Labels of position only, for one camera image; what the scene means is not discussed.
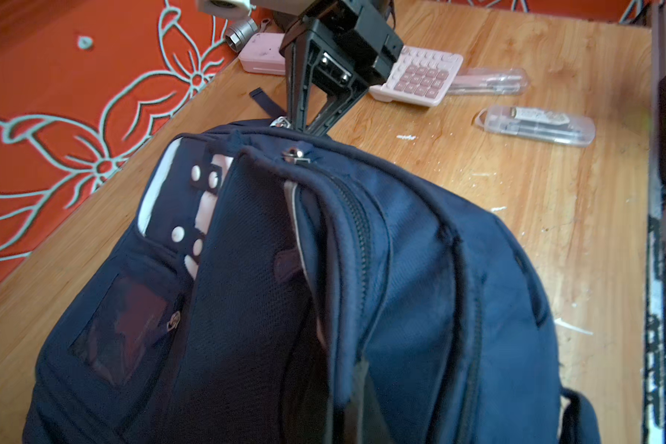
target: wood grain surface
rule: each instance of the wood grain surface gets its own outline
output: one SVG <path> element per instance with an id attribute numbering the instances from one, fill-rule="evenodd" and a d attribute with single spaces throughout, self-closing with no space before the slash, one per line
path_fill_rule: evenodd
<path id="1" fill-rule="evenodd" d="M 365 97 L 331 131 L 338 141 L 497 211 L 541 275 L 558 326 L 562 382 L 595 404 L 605 443 L 639 443 L 642 412 L 650 33 L 603 23 L 399 0 L 412 46 L 465 66 L 523 67 L 519 97 L 448 97 L 436 108 Z M 282 77 L 234 63 L 0 284 L 0 443 L 20 439 L 37 353 L 57 319 L 133 219 L 162 150 L 180 132 L 263 118 L 248 93 L 285 104 Z M 583 114 L 588 148 L 486 134 L 491 104 Z M 402 140 L 398 135 L 417 136 Z"/>

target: white flower outline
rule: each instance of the white flower outline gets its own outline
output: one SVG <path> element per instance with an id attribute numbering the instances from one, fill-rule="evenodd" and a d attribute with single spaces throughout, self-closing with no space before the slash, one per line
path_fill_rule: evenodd
<path id="1" fill-rule="evenodd" d="M 222 43 L 224 43 L 224 32 L 227 28 L 228 21 L 226 20 L 224 22 L 224 25 L 222 26 L 222 30 L 219 32 L 219 36 L 217 33 L 217 24 L 216 24 L 216 17 L 212 17 L 212 39 L 209 47 L 205 49 L 204 51 L 200 51 L 197 48 L 197 45 L 195 41 L 190 37 L 190 35 L 187 33 L 187 31 L 180 25 L 180 18 L 182 16 L 182 11 L 180 8 L 177 6 L 173 6 L 169 3 L 169 0 L 164 0 L 165 2 L 165 7 L 163 10 L 160 12 L 160 16 L 158 18 L 158 44 L 160 46 L 160 55 L 163 59 L 163 62 L 165 66 L 168 68 L 166 70 L 152 70 L 148 71 L 146 73 L 143 73 L 142 75 L 136 77 L 130 84 L 125 86 L 119 93 L 117 93 L 114 97 L 112 97 L 104 107 L 103 111 L 101 112 L 101 116 L 98 122 L 98 129 L 94 129 L 90 127 L 87 124 L 84 124 L 80 121 L 77 120 L 72 120 L 68 119 L 66 117 L 60 117 L 60 116 L 53 116 L 49 114 L 24 114 L 22 116 L 15 117 L 11 120 L 8 121 L 1 121 L 0 120 L 0 137 L 1 141 L 5 145 L 11 145 L 11 144 L 17 144 L 22 141 L 27 141 L 29 144 L 31 144 L 52 166 L 60 169 L 61 171 L 64 171 L 67 173 L 62 179 L 60 179 L 58 182 L 54 183 L 54 185 L 47 190 L 39 190 L 39 191 L 26 191 L 26 192 L 16 192 L 16 193 L 0 193 L 0 200 L 2 199 L 18 199 L 18 198 L 28 198 L 28 197 L 35 197 L 35 196 L 40 196 L 40 198 L 37 200 L 36 203 L 33 205 L 27 205 L 25 207 L 18 208 L 16 210 L 13 210 L 7 214 L 0 215 L 0 221 L 1 220 L 6 220 L 10 218 L 14 218 L 15 216 L 21 215 L 23 213 L 28 212 L 29 216 L 25 220 L 25 222 L 20 226 L 20 228 L 16 231 L 16 233 L 9 238 L 6 242 L 3 244 L 0 244 L 0 252 L 3 250 L 9 248 L 16 242 L 18 242 L 20 239 L 23 238 L 27 230 L 32 226 L 32 223 L 34 222 L 35 218 L 40 214 L 40 211 L 44 207 L 44 205 L 51 199 L 51 197 L 54 195 L 56 191 L 61 189 L 64 184 L 70 182 L 71 180 L 81 176 L 81 178 L 74 184 L 74 193 L 72 195 L 71 200 L 64 206 L 65 209 L 69 209 L 73 207 L 77 202 L 79 202 L 82 193 L 82 189 L 86 183 L 89 181 L 93 180 L 93 184 L 91 186 L 91 190 L 89 191 L 89 194 L 94 193 L 98 190 L 98 188 L 104 184 L 106 180 L 108 180 L 113 174 L 115 174 L 117 171 L 121 169 L 123 164 L 131 157 L 133 153 L 135 153 L 140 147 L 142 147 L 150 138 L 152 137 L 152 127 L 155 122 L 155 120 L 167 117 L 171 118 L 172 116 L 175 115 L 176 112 L 178 112 L 182 106 L 190 99 L 192 99 L 196 93 L 201 91 L 212 79 L 215 77 L 215 73 L 208 74 L 207 71 L 208 69 L 212 67 L 218 67 L 221 66 L 222 63 L 224 62 L 224 57 L 221 58 L 220 60 L 217 61 L 210 61 L 205 63 L 205 60 L 207 56 L 215 49 L 220 47 Z M 190 58 L 190 63 L 192 66 L 191 70 L 185 69 L 185 67 L 182 66 L 182 63 L 178 60 L 177 56 L 173 53 L 173 57 L 177 61 L 178 68 L 181 69 L 182 72 L 178 71 L 175 69 L 175 67 L 172 66 L 171 62 L 168 59 L 168 56 L 166 54 L 165 50 L 165 45 L 163 43 L 163 39 L 169 31 L 175 29 L 176 31 L 180 32 L 182 36 L 189 42 L 191 45 L 191 50 L 188 51 L 189 58 Z M 196 54 L 197 56 L 197 61 L 195 63 L 195 57 L 193 53 Z M 133 91 L 135 87 L 137 87 L 140 83 L 142 83 L 144 80 L 154 77 L 154 76 L 160 76 L 160 75 L 166 75 L 166 76 L 172 76 L 177 78 L 178 80 L 186 83 L 189 85 L 187 91 L 185 94 L 183 94 L 182 99 L 174 106 L 172 109 L 169 111 L 160 113 L 160 114 L 151 114 L 149 117 L 149 122 L 148 122 L 148 128 L 147 131 L 145 132 L 145 135 L 141 138 L 141 140 L 135 142 L 130 148 L 125 150 L 122 154 L 117 155 L 117 156 L 112 156 L 111 155 L 111 150 L 109 149 L 105 134 L 106 134 L 106 129 L 107 129 L 107 119 L 108 115 L 111 112 L 111 110 L 114 108 L 114 106 L 118 103 L 119 100 L 124 98 L 128 93 Z M 194 84 L 193 80 L 195 79 L 196 76 L 200 76 L 202 78 L 202 82 L 199 84 Z M 158 99 L 155 100 L 149 100 L 149 101 L 139 101 L 137 105 L 137 110 L 135 112 L 135 116 L 133 118 L 133 123 L 131 127 L 126 131 L 126 133 L 123 136 L 123 140 L 125 140 L 128 136 L 130 136 L 133 131 L 135 130 L 135 127 L 137 123 L 141 119 L 141 111 L 142 111 L 142 106 L 147 105 L 147 104 L 160 104 L 162 102 L 165 102 L 166 100 L 171 99 L 176 92 L 172 92 L 171 94 L 166 94 L 163 97 L 159 97 Z M 25 121 L 30 121 L 30 120 L 37 120 L 38 122 L 32 125 L 28 130 L 19 133 L 17 137 L 13 136 L 14 130 L 17 128 L 17 126 Z M 83 144 L 96 158 L 97 160 L 92 162 L 92 161 L 86 161 L 84 159 L 76 158 L 71 155 L 67 155 L 66 157 L 76 163 L 76 164 L 82 164 L 84 165 L 84 168 L 74 168 L 69 165 L 64 165 L 63 163 L 59 162 L 54 156 L 40 143 L 40 141 L 36 138 L 36 133 L 44 129 L 45 127 L 56 123 L 56 122 L 62 122 L 65 124 L 70 124 L 74 125 L 75 127 L 81 129 L 82 131 L 86 131 L 90 136 L 94 138 L 94 140 L 98 141 L 98 146 L 94 146 L 90 141 L 88 141 L 86 138 L 75 136 L 74 138 L 77 139 L 81 144 Z M 110 162 L 111 163 L 111 169 L 107 171 L 106 173 L 100 173 L 98 171 L 98 166 L 100 164 L 103 164 L 104 162 Z M 8 256 L 0 256 L 0 262 L 3 261 L 9 261 L 11 259 L 18 259 L 18 258 L 23 258 L 27 257 L 30 255 L 31 252 L 22 252 L 22 253 L 14 253 L 10 254 Z"/>

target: white label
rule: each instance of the white label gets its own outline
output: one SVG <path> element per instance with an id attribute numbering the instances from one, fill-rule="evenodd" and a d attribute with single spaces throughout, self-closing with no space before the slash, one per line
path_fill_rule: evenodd
<path id="1" fill-rule="evenodd" d="M 539 108 L 514 108 L 514 117 L 519 120 L 537 121 L 540 124 L 566 125 L 569 117 L 565 113 L 545 111 Z"/>

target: robotic arm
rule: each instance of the robotic arm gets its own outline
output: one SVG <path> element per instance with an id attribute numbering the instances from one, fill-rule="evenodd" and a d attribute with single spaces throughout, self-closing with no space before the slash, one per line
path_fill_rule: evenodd
<path id="1" fill-rule="evenodd" d="M 286 59 L 287 126 L 302 133 L 326 134 L 367 93 L 383 84 L 403 43 L 387 24 L 391 0 L 260 0 L 259 6 L 297 13 L 280 52 Z M 198 0 L 200 11 L 238 19 L 249 14 L 249 0 Z M 328 96 L 307 125 L 311 85 Z"/>

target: backpack handle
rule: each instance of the backpack handle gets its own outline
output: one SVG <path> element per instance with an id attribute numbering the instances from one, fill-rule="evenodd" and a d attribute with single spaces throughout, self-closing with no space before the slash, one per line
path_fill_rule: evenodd
<path id="1" fill-rule="evenodd" d="M 589 400 L 569 388 L 562 387 L 561 393 L 569 405 L 562 414 L 559 444 L 600 444 L 597 417 Z"/>

